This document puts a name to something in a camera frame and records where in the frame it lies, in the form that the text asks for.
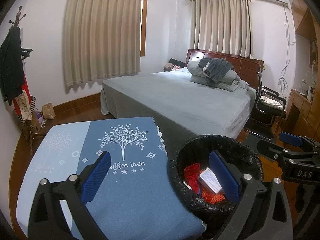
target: wooden floor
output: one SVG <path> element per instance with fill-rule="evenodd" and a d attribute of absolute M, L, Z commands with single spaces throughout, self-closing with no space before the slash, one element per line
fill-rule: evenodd
<path fill-rule="evenodd" d="M 95 121 L 102 119 L 112 119 L 113 115 L 102 115 L 100 110 L 100 102 L 92 102 L 83 106 L 75 107 L 71 110 L 58 113 L 53 120 L 47 120 L 45 128 L 41 129 L 41 133 L 46 133 L 51 127 L 57 124 L 66 124 L 72 122 L 85 122 Z M 247 136 L 247 133 L 242 130 L 237 140 L 243 142 Z M 39 147 L 43 138 L 35 138 L 34 151 Z M 24 174 L 29 166 L 32 157 L 29 154 L 28 142 L 22 135 L 12 162 L 12 175 L 9 183 L 9 200 L 10 200 L 10 211 L 12 217 L 13 228 L 20 239 L 27 239 L 20 229 L 16 219 L 16 206 L 18 200 L 19 190 L 23 181 Z M 277 163 L 270 162 L 269 160 L 261 157 L 261 161 L 264 169 L 265 181 L 271 181 L 274 177 L 281 176 L 281 170 L 277 166 Z"/>

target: black garbage bag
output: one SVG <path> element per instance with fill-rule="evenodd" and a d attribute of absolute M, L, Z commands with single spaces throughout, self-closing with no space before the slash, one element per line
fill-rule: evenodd
<path fill-rule="evenodd" d="M 263 180 L 262 164 L 257 153 L 235 139 L 220 135 L 201 135 L 178 147 L 168 165 L 171 184 L 185 206 L 207 223 L 208 228 L 203 235 L 205 238 L 214 237 L 236 206 L 228 200 L 218 204 L 207 203 L 201 195 L 183 184 L 184 169 L 194 163 L 200 163 L 202 169 L 209 167 L 209 155 L 213 150 L 218 150 L 228 163 L 234 164 L 242 173 L 249 173 L 255 179 Z"/>

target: black pillow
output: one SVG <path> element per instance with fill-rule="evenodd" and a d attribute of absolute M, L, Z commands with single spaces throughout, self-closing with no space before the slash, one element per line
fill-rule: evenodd
<path fill-rule="evenodd" d="M 175 60 L 175 59 L 173 59 L 173 58 L 171 58 L 171 59 L 169 60 L 169 63 L 172 63 L 172 64 L 175 65 L 175 66 L 180 66 L 180 68 L 183 68 L 183 67 L 186 66 L 186 64 L 183 63 L 182 61 L 178 61 L 178 60 Z"/>

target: metal screw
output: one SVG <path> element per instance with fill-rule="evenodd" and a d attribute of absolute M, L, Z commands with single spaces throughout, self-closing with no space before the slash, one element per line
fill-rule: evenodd
<path fill-rule="evenodd" d="M 250 174 L 248 174 L 248 173 L 244 174 L 243 177 L 244 177 L 244 179 L 246 179 L 246 180 L 252 179 L 252 176 L 251 176 Z"/>
<path fill-rule="evenodd" d="M 69 180 L 70 181 L 76 181 L 78 179 L 78 175 L 76 174 L 72 174 L 70 177 L 69 177 Z"/>
<path fill-rule="evenodd" d="M 48 180 L 47 179 L 41 179 L 40 184 L 45 185 L 47 184 Z"/>
<path fill-rule="evenodd" d="M 274 181 L 276 184 L 280 184 L 280 183 L 281 183 L 281 179 L 279 179 L 279 178 L 274 178 L 273 181 Z"/>

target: white wall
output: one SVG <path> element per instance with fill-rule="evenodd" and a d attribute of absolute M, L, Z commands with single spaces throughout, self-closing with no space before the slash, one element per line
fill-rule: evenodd
<path fill-rule="evenodd" d="M 191 26 L 191 1 L 178 0 L 177 4 L 177 28 L 175 57 L 185 61 L 190 46 Z M 289 26 L 291 29 L 291 40 L 295 40 L 292 13 L 287 8 Z M 278 80 L 281 70 L 286 65 L 287 39 L 284 23 L 286 22 L 284 8 L 281 5 L 252 0 L 251 2 L 252 32 L 254 58 L 262 59 L 266 69 L 262 74 L 263 85 L 278 90 Z M 288 96 L 293 86 L 295 73 L 296 50 L 291 46 L 291 60 L 286 71 L 286 81 L 289 89 L 284 93 Z"/>
<path fill-rule="evenodd" d="M 146 56 L 141 74 L 163 70 L 174 51 L 177 0 L 148 0 Z M 23 45 L 32 48 L 26 78 L 37 107 L 62 104 L 101 91 L 102 80 L 66 89 L 62 71 L 62 26 L 67 0 L 28 0 Z"/>
<path fill-rule="evenodd" d="M 293 87 L 299 91 L 301 81 L 304 79 L 307 84 L 305 85 L 305 90 L 312 83 L 310 65 L 310 41 L 300 35 L 297 36 L 296 46 L 297 46 L 297 62 L 296 62 L 296 73 L 294 76 Z"/>
<path fill-rule="evenodd" d="M 8 34 L 9 28 L 12 26 L 12 24 L 8 23 L 8 21 L 15 21 L 20 5 L 23 6 L 23 15 L 26 3 L 27 0 L 16 0 L 7 13 L 2 24 L 0 25 L 0 44 L 2 44 Z M 3 102 L 2 95 L 0 97 L 0 209 L 9 224 L 12 225 L 9 212 L 9 177 L 14 151 L 21 132 L 15 122 L 15 119 L 13 118 L 13 104 L 12 106 L 9 106 L 8 102 Z"/>

